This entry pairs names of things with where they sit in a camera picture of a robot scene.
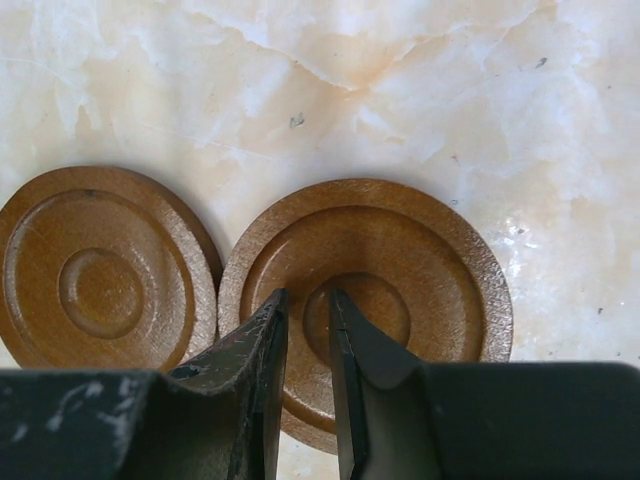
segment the brown coaster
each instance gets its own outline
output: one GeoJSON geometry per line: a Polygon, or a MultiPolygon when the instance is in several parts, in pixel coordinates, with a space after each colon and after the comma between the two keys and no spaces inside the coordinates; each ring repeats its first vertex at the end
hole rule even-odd
{"type": "Polygon", "coordinates": [[[0,334],[24,367],[168,370],[216,336],[215,246],[172,192],[73,167],[0,211],[0,334]]]}
{"type": "Polygon", "coordinates": [[[478,233],[403,185],[338,180],[260,215],[231,253],[220,287],[226,335],[275,289],[290,292],[282,428],[335,453],[327,292],[346,290],[367,318],[434,362],[506,361],[513,316],[500,265],[478,233]]]}

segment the round wooden disc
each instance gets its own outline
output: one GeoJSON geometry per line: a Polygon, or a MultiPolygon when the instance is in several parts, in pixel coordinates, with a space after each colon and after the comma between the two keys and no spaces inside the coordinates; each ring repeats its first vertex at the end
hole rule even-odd
{"type": "Polygon", "coordinates": [[[24,367],[168,370],[213,343],[211,238],[172,192],[119,168],[72,167],[0,211],[0,335],[24,367]]]}
{"type": "Polygon", "coordinates": [[[419,357],[506,361],[513,316],[502,270],[479,234],[434,198],[369,179],[314,185],[249,226],[220,286],[219,328],[246,320],[274,288],[290,292],[283,429],[336,452],[327,292],[419,357]]]}

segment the beige marble tile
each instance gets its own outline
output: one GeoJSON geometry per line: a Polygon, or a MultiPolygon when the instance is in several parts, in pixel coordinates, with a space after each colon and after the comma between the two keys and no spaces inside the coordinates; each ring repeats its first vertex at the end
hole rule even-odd
{"type": "MultiPolygon", "coordinates": [[[[401,181],[493,248],[513,360],[640,365],[639,19],[635,0],[5,0],[0,203],[55,167],[126,165],[226,258],[300,187],[401,181]]],[[[282,443],[280,478],[337,478],[282,443]]]]}

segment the wooden plate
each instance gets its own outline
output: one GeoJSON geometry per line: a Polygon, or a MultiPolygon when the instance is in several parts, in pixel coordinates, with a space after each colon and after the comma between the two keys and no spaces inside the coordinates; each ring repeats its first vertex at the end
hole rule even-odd
{"type": "Polygon", "coordinates": [[[423,359],[506,361],[507,284],[478,233],[434,198],[381,180],[338,180],[280,200],[231,253],[219,328],[231,332],[274,288],[290,292],[283,429],[335,453],[327,292],[423,359]]]}
{"type": "Polygon", "coordinates": [[[0,211],[0,334],[24,367],[168,370],[216,336],[211,238],[173,193],[118,168],[73,167],[0,211]]]}

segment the marble countertop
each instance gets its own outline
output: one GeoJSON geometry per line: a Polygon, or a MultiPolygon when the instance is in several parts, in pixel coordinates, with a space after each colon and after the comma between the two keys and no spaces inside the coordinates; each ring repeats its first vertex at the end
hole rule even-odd
{"type": "MultiPolygon", "coordinates": [[[[56,167],[127,166],[226,259],[288,193],[395,180],[495,252],[512,360],[640,366],[639,19],[635,0],[7,0],[0,204],[56,167]]],[[[336,465],[283,434],[279,478],[336,465]]]]}

